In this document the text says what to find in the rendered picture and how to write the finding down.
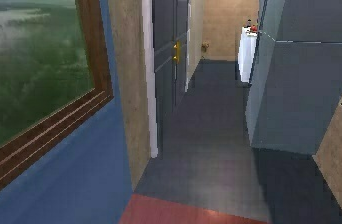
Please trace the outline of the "brown framed landscape picture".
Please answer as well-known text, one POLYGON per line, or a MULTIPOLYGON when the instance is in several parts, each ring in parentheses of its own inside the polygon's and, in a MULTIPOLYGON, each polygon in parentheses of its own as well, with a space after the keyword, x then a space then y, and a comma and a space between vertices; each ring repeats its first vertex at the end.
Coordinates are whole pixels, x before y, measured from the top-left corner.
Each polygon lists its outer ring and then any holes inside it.
POLYGON ((100 0, 0 0, 0 192, 112 98, 100 0))

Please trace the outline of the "white cabinet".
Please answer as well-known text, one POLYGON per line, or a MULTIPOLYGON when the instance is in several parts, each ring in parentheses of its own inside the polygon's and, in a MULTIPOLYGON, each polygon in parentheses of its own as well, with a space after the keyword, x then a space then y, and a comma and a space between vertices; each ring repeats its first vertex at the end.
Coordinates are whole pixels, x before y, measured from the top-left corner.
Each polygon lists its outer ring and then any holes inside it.
POLYGON ((238 67, 240 80, 243 83, 250 82, 251 69, 256 49, 256 40, 256 33, 252 33, 250 28, 242 28, 238 51, 238 67))

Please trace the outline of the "grey blue cupboard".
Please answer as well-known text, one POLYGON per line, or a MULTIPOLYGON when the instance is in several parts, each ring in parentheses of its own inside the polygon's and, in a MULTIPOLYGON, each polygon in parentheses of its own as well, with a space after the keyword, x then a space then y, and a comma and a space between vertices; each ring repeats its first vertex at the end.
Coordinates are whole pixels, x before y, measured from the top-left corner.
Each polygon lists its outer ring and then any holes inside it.
POLYGON ((250 146, 313 155, 342 96, 342 0, 259 0, 250 146))

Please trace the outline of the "dark grey room door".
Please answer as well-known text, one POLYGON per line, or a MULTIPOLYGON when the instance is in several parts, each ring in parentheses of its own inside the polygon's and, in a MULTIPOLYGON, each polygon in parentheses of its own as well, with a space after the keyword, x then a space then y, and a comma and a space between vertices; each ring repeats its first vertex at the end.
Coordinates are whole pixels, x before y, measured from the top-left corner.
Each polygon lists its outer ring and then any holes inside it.
POLYGON ((185 93, 187 29, 190 0, 152 0, 154 73, 158 149, 163 150, 166 124, 185 93), (173 46, 180 41, 180 62, 173 46))

